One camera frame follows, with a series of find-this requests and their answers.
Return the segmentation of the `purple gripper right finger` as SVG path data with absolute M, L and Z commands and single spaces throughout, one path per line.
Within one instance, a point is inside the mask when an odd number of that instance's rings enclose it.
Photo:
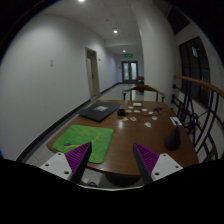
M 151 149 L 140 145 L 139 143 L 133 144 L 133 154 L 141 174 L 143 183 L 145 185 L 153 182 L 151 174 L 159 159 L 159 154 Z

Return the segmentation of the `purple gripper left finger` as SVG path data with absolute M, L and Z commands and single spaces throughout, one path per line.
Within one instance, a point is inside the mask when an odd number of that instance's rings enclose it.
M 85 143 L 65 154 L 67 162 L 72 170 L 71 181 L 79 184 L 89 157 L 92 153 L 92 143 Z

